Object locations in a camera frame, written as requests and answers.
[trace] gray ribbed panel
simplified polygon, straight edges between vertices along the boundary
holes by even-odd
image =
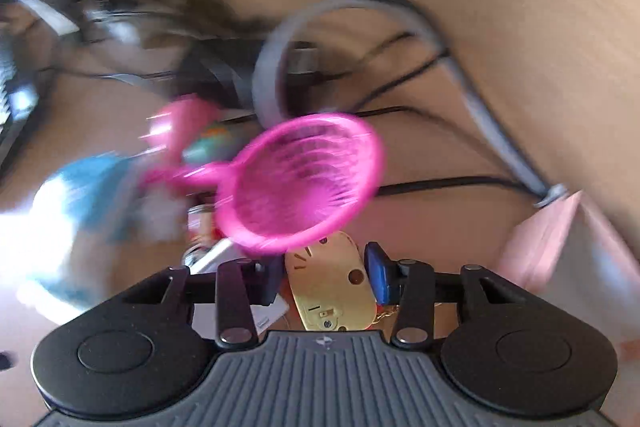
[[[51,413],[38,427],[98,427]],[[271,332],[227,353],[187,398],[110,427],[611,427],[596,412],[549,422],[487,412],[450,388],[431,360],[383,343],[377,331]]]

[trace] pink plastic toy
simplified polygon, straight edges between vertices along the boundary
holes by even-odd
[[[374,131],[344,114],[313,114],[258,136],[231,163],[156,168],[146,183],[184,191],[218,186],[216,218],[232,241],[256,253],[284,253],[340,229],[380,181]]]
[[[182,161],[182,150],[189,146],[204,127],[220,116],[218,106],[187,94],[165,105],[150,121],[149,134],[143,136],[151,147],[165,149],[165,161],[176,165]]]

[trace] small can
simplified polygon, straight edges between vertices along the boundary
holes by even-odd
[[[211,248],[224,237],[216,226],[215,205],[192,206],[187,215],[187,234],[192,247]]]

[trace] teal object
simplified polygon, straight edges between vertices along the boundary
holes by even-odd
[[[242,130],[215,123],[202,131],[198,139],[182,151],[182,161],[187,165],[229,161],[247,143],[249,139]]]

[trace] pink rim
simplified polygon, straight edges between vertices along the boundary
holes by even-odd
[[[302,232],[290,235],[264,236],[248,230],[238,217],[234,201],[242,170],[252,160],[255,153],[274,139],[301,126],[313,123],[333,123],[367,141],[366,157],[361,160],[361,176],[356,181],[353,201],[340,207],[328,219]],[[260,134],[242,149],[233,161],[233,174],[218,187],[216,196],[218,225],[235,243],[256,253],[284,253],[294,248],[306,247],[339,230],[373,197],[382,175],[382,151],[382,144],[375,131],[361,119],[346,114],[312,114],[277,125]]]

